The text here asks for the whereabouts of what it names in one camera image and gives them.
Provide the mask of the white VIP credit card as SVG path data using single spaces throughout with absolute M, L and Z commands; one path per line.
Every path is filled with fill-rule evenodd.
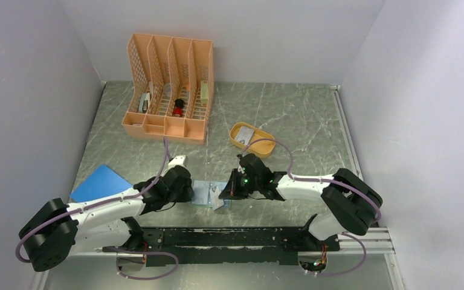
M 222 192 L 222 183 L 221 182 L 212 182 L 210 184 L 210 201 L 213 210 L 217 210 L 225 205 L 223 199 L 219 197 Z

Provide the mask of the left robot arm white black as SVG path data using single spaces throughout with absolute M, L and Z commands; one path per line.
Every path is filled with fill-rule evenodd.
M 160 211 L 171 202 L 189 202 L 193 195 L 190 172 L 176 165 L 159 178 L 106 198 L 67 204 L 52 199 L 20 230 L 16 255 L 43 272 L 69 256 L 96 248 L 138 250 L 143 246 L 143 231 L 135 218 Z

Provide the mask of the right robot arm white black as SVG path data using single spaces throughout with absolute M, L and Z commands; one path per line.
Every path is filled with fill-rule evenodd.
M 322 201 L 324 214 L 313 215 L 301 235 L 303 245 L 317 250 L 336 234 L 364 236 L 380 218 L 383 203 L 380 195 L 348 169 L 331 175 L 300 176 L 289 171 L 272 171 L 255 154 L 239 159 L 239 168 L 231 172 L 219 199 L 242 200 L 259 192 L 271 201 L 301 199 Z

